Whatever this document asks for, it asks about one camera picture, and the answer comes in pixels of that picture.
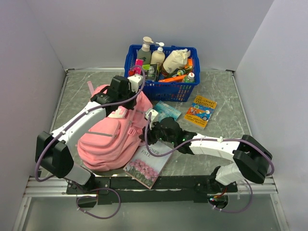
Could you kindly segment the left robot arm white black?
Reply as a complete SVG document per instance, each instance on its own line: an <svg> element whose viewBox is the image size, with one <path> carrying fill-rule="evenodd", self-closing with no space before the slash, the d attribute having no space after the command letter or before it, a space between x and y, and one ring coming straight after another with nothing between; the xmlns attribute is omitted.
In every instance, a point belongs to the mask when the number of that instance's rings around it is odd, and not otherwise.
<svg viewBox="0 0 308 231"><path fill-rule="evenodd" d="M94 176L74 162L71 149L91 127L119 106L133 109L144 84L144 77L138 74L130 77L115 76L110 85L93 93L90 101L66 124L51 133L41 132L36 144L36 181L45 181L38 176L39 168L43 167L53 177L74 181L83 193L92 192L95 188Z"/></svg>

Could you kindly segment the pink student backpack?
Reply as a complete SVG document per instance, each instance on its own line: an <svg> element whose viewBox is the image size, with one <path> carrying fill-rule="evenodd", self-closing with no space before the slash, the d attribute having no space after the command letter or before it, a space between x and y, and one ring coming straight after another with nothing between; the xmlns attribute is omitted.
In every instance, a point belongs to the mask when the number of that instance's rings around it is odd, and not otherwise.
<svg viewBox="0 0 308 231"><path fill-rule="evenodd" d="M93 171L124 166L139 147L145 113L152 107L146 95L140 93L133 110L116 106L116 111L92 126L77 142L84 165Z"/></svg>

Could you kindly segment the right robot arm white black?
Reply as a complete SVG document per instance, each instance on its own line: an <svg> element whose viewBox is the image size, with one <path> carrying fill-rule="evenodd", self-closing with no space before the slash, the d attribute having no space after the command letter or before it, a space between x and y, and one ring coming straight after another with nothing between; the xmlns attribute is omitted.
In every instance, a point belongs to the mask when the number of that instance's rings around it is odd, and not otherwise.
<svg viewBox="0 0 308 231"><path fill-rule="evenodd" d="M211 188L222 191L227 185L248 180L263 184L267 176L274 172L271 153L250 135L240 139L224 139L204 136L196 132L183 130L172 117L157 121L152 114L145 117L147 124L140 135L148 148L158 141L172 144L174 148L166 153L149 153L154 157L163 157L174 151L182 154L205 154L229 160L226 166L218 166L211 174Z"/></svg>

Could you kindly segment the floral notebook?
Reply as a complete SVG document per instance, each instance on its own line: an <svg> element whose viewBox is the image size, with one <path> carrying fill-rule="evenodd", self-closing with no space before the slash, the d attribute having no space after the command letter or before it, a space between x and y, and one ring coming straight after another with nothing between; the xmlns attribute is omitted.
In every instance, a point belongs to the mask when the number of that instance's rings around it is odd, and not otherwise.
<svg viewBox="0 0 308 231"><path fill-rule="evenodd" d="M148 189L151 189L170 157L171 154L155 157L151 155L146 146L143 145L136 150L123 170L136 181Z"/></svg>

